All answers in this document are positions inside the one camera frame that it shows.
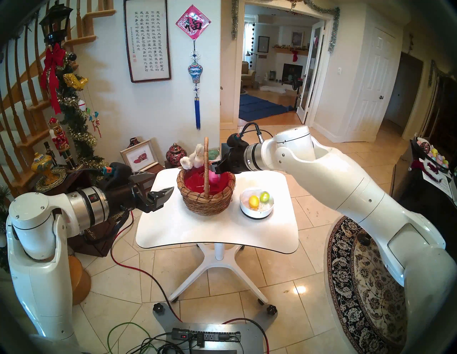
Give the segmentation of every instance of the wicker basket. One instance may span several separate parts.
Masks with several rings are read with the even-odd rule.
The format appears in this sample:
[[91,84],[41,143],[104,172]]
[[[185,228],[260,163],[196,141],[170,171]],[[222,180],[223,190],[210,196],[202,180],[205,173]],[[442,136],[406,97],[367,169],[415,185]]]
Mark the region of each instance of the wicker basket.
[[233,190],[235,189],[235,175],[229,172],[229,180],[227,187],[222,192],[215,195],[209,195],[209,161],[208,161],[208,138],[205,138],[205,186],[203,193],[193,192],[186,187],[184,184],[184,177],[186,170],[182,169],[176,182],[178,189],[181,192],[182,199],[186,204],[186,207],[203,216],[216,215],[224,211],[232,200]]

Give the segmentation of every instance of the staircase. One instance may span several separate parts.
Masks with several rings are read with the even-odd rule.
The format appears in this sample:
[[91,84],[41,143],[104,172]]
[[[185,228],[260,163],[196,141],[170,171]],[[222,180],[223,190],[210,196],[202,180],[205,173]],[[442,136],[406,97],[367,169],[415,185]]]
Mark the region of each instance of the staircase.
[[[81,9],[80,0],[66,1],[65,5],[76,11],[72,11],[63,48],[73,52],[75,46],[97,39],[93,19],[116,13],[113,0],[98,0],[97,3],[97,10],[93,11],[91,0],[83,4],[85,9]],[[3,89],[0,91],[0,185],[7,185],[13,197],[32,190],[35,173],[30,166],[35,152],[43,150],[42,144],[37,144],[49,139],[47,121],[54,115],[48,93],[39,84],[44,67],[45,45],[38,23],[49,7],[48,1],[40,10],[40,18],[32,22],[19,38],[5,46],[4,62],[1,64],[4,66],[5,85],[1,86]],[[32,64],[29,64],[30,58],[34,59]],[[20,68],[25,68],[25,71],[20,73]]]

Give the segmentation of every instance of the table leg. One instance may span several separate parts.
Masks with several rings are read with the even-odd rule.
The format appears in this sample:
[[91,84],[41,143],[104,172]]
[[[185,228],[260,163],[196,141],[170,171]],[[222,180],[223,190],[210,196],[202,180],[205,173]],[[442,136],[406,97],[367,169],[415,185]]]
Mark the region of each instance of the table leg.
[[215,243],[214,250],[210,249],[204,243],[198,243],[198,247],[205,255],[202,264],[171,294],[168,300],[173,301],[177,298],[190,284],[192,284],[205,270],[210,268],[228,268],[240,277],[247,286],[254,292],[264,304],[268,303],[268,299],[263,295],[255,284],[249,279],[246,273],[236,264],[235,255],[240,250],[241,245],[235,245],[231,249],[225,250],[224,243]]

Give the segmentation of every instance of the green cable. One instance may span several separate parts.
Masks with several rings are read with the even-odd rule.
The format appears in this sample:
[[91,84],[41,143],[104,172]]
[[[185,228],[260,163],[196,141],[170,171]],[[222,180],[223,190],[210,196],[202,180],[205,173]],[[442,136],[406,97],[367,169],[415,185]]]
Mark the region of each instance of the green cable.
[[135,326],[140,327],[143,331],[146,332],[146,334],[148,335],[148,338],[151,338],[151,336],[149,335],[148,331],[146,331],[143,327],[141,327],[140,325],[138,325],[138,324],[136,324],[136,323],[134,323],[134,322],[124,322],[124,323],[118,324],[117,326],[115,326],[115,327],[113,327],[113,328],[111,329],[111,331],[108,333],[108,337],[106,338],[106,343],[108,344],[108,352],[109,352],[110,354],[113,354],[113,352],[111,351],[111,347],[110,347],[110,334],[111,334],[111,332],[114,331],[117,327],[122,326],[122,325],[124,325],[124,324],[134,324]]

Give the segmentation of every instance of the blue tassel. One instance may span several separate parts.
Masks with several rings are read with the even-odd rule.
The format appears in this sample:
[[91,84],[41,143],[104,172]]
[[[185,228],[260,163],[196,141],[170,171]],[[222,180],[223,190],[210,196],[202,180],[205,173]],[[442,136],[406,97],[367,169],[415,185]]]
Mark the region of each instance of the blue tassel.
[[195,96],[195,124],[197,125],[197,129],[200,130],[200,99]]

